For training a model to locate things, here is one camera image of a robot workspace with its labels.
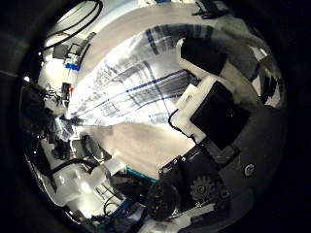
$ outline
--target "black cable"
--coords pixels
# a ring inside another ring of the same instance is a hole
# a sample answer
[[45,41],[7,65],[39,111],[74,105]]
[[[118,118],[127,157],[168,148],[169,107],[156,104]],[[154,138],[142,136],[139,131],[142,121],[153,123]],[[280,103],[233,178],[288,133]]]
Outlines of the black cable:
[[107,187],[104,183],[101,185],[106,188],[106,191],[109,191],[111,194],[115,195],[115,192],[111,190],[113,187]]
[[76,36],[77,34],[79,34],[80,32],[82,32],[84,29],[86,29],[89,25],[91,25],[97,18],[98,16],[100,15],[101,11],[103,10],[103,3],[100,1],[100,0],[89,0],[89,1],[94,1],[96,2],[96,4],[99,6],[98,8],[98,11],[96,13],[96,15],[86,24],[84,25],[83,27],[81,27],[80,29],[78,29],[76,32],[74,32],[73,34],[69,35],[68,37],[60,40],[59,42],[56,42],[50,46],[47,46],[47,47],[44,47],[41,49],[41,51],[43,50],[49,50],[51,48],[54,48],[56,46],[59,46],[61,45],[62,43],[68,41],[69,39],[73,38],[74,36]]
[[71,25],[71,26],[68,26],[68,27],[66,27],[66,28],[64,28],[64,29],[61,29],[61,30],[59,30],[59,31],[53,32],[52,34],[50,34],[50,35],[47,36],[47,39],[48,39],[49,37],[52,37],[52,36],[54,36],[54,35],[57,35],[57,34],[59,34],[59,33],[62,33],[62,32],[64,32],[64,31],[67,31],[67,30],[69,30],[69,29],[71,29],[71,28],[77,26],[77,25],[80,24],[82,21],[84,21],[87,17],[89,17],[89,16],[96,10],[97,6],[98,6],[98,3],[96,3],[95,6],[93,7],[93,9],[92,9],[85,17],[81,18],[78,22],[76,22],[75,24],[73,24],[73,25]]
[[184,134],[186,137],[191,138],[191,139],[194,141],[194,143],[196,144],[196,141],[195,141],[195,138],[194,138],[193,134],[191,134],[190,136],[188,136],[187,134],[185,134],[185,133],[183,132],[183,130],[181,130],[180,128],[178,128],[178,127],[176,127],[175,125],[173,125],[173,123],[172,123],[172,117],[177,113],[177,111],[178,111],[178,109],[175,110],[175,111],[169,116],[169,118],[168,118],[168,120],[167,120],[169,126],[171,126],[173,129],[177,130],[178,132],[181,132],[181,133]]
[[51,99],[55,97],[57,99],[57,92],[56,90],[48,83],[46,85],[46,96],[45,98]]
[[85,164],[86,166],[90,167],[90,169],[94,169],[95,167],[98,166],[98,164],[96,163],[93,163],[93,162],[89,162],[89,161],[86,161],[84,159],[81,159],[81,158],[73,158],[73,159],[70,159],[68,161],[65,161],[63,162],[62,164],[60,164],[59,166],[55,167],[52,169],[52,174],[56,173],[56,172],[59,172],[61,169],[71,165],[71,164],[79,164],[79,163],[82,163],[82,164]]
[[117,203],[114,203],[114,202],[110,202],[110,203],[108,203],[107,205],[105,205],[105,206],[104,206],[104,216],[105,216],[105,217],[109,216],[110,211],[107,212],[107,208],[108,208],[110,205],[118,206],[118,204],[117,204]]

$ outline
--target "black gear wheel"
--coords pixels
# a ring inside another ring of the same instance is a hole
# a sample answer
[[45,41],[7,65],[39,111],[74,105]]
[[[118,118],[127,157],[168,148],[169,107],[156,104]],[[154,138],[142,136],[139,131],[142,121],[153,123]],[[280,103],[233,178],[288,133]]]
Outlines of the black gear wheel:
[[202,203],[212,199],[217,191],[215,183],[210,177],[197,177],[193,181],[191,188],[191,197],[194,201]]
[[146,206],[147,213],[157,221],[163,221],[174,213],[179,204],[176,189],[167,182],[157,181],[149,189]]

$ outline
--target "blue striped cloth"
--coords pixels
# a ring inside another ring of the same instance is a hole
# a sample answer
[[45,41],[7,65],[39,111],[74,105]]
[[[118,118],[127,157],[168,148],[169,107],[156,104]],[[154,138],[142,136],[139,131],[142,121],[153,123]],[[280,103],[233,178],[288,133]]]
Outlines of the blue striped cloth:
[[[191,79],[176,60],[175,45],[184,37],[213,39],[220,50],[227,50],[232,44],[232,38],[206,25],[170,24],[150,28],[112,49],[77,85],[66,118],[80,125],[166,123]],[[256,64],[250,61],[248,64],[247,72],[255,70]]]

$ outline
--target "bolt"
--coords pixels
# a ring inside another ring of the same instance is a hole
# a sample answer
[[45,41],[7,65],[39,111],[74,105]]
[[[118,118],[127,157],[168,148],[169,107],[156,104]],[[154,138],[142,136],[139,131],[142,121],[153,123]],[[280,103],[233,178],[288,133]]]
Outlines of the bolt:
[[229,192],[226,190],[226,189],[223,189],[222,191],[221,191],[221,197],[222,198],[226,198],[226,197],[228,197],[229,196]]
[[250,163],[244,168],[245,177],[251,177],[255,172],[255,165]]
[[197,188],[197,192],[203,194],[206,191],[206,186],[201,185]]

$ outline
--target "white robot part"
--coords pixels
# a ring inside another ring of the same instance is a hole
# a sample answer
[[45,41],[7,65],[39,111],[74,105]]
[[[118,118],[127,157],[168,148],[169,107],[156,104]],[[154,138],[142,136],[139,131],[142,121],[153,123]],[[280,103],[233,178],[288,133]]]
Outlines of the white robot part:
[[223,84],[231,93],[234,93],[235,88],[228,80],[222,79],[207,71],[204,71],[183,59],[181,56],[181,49],[184,40],[185,39],[181,39],[177,43],[176,51],[178,63],[184,69],[194,74],[200,80],[200,83],[197,86],[190,84],[187,87],[186,91],[183,93],[176,104],[178,111],[174,114],[171,120],[176,127],[183,131],[183,133],[189,137],[193,136],[194,140],[197,143],[200,143],[206,137],[206,134],[190,121],[191,116],[202,104],[215,82]]
[[48,181],[44,182],[44,186],[54,204],[63,207],[84,194],[92,193],[109,176],[115,175],[125,168],[125,164],[117,158],[112,158],[105,164],[97,166],[91,174],[82,171],[80,165],[73,164],[70,169],[55,174],[61,180],[61,185],[57,187],[56,191]]

